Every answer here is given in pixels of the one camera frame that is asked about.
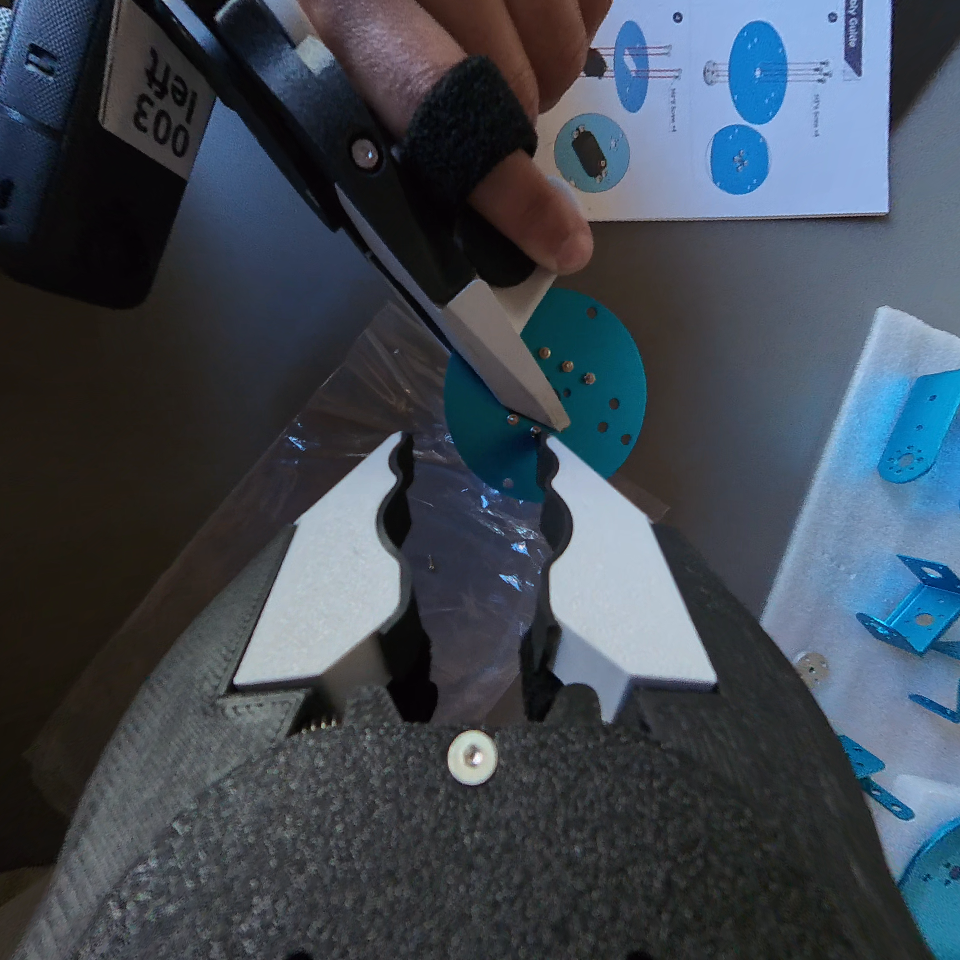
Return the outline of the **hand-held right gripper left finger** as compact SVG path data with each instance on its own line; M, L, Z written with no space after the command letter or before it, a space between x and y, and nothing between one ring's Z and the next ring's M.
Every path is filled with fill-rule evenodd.
M430 640L401 550L413 449L390 435L295 522L235 688L311 688L342 713L354 689L385 686L404 720L431 718Z

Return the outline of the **person's left hand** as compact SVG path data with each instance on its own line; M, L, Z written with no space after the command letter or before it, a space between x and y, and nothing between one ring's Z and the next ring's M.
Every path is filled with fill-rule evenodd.
M533 124L578 78L610 1L308 1L319 38L384 125L403 137L453 66L489 57ZM578 202L524 150L468 197L500 234L549 272L583 269L594 236Z

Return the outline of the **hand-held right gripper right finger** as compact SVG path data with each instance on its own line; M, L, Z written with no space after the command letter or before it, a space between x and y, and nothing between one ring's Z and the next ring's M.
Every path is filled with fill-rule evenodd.
M551 548L521 642L524 711L591 687L613 721L633 688L713 691L708 653L648 516L558 438L542 438L540 530Z

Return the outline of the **clear plastic bag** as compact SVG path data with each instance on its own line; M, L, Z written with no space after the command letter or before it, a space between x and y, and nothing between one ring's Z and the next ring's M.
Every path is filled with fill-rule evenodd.
M483 718L519 672L546 542L540 506L484 485L454 449L448 354L392 302L93 657L26 750L59 812L82 789L135 693L174 640L286 524L396 431L414 435L413 527L403 553L433 642L436 719ZM436 571L427 569L432 554Z

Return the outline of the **large blue round base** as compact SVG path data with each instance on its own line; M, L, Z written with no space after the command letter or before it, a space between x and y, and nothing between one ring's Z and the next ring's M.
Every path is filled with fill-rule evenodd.
M959 958L959 820L917 812L890 846L898 889L936 958Z

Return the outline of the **small blue angled bracket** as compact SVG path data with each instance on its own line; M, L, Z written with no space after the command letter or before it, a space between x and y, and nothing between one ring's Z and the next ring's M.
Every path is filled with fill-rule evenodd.
M958 660L959 642L941 639L959 617L957 575L934 560L905 555L897 558L917 577L918 586L886 619L858 612L857 620L877 640L899 650L918 657L933 650Z

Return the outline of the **white assembly guide sheet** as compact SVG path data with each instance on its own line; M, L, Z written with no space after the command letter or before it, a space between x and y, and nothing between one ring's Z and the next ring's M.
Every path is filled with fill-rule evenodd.
M538 121L592 221L889 210L891 3L623 1Z

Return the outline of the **white foam sheet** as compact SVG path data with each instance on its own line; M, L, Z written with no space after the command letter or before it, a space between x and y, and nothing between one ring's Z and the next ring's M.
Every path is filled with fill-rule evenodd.
M812 690L821 710L885 763L877 782L915 811L905 822L865 798L896 879L958 817L958 726L908 697L954 708L959 666L877 641L857 614L885 618L918 586L900 554L959 572L958 419L927 474L896 485L878 472L914 380L958 361L953 334L877 310L761 618L789 661L825 658Z

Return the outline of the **tall blue U bracket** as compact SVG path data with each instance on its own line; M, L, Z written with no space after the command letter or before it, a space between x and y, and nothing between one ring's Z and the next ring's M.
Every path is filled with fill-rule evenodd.
M906 484L933 467L959 407L959 369L918 377L878 461L880 477Z

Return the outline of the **perforated blue U bracket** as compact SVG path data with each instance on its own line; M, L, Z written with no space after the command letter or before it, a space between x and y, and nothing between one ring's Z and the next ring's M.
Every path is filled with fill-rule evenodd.
M904 822L913 820L916 816L914 810L874 779L875 774L879 774L885 769L885 763L852 738L839 734L838 739L861 789L897 819Z

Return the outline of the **blue round metal plate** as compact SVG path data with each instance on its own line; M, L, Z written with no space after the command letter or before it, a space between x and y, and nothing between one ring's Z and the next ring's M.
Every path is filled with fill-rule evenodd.
M639 438L646 377L630 332L585 294L551 289L521 338L570 416L560 440L594 471L612 476ZM500 404L458 355L449 358L444 413L465 465L508 497L542 502L537 483L540 427Z

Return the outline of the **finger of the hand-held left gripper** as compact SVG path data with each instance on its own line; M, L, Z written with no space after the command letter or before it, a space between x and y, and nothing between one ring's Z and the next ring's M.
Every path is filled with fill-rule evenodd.
M402 266L342 187L336 192L346 215L399 288L410 294L462 355L499 402L551 429L569 427L570 418L495 291L482 279L468 282L447 306L434 303Z

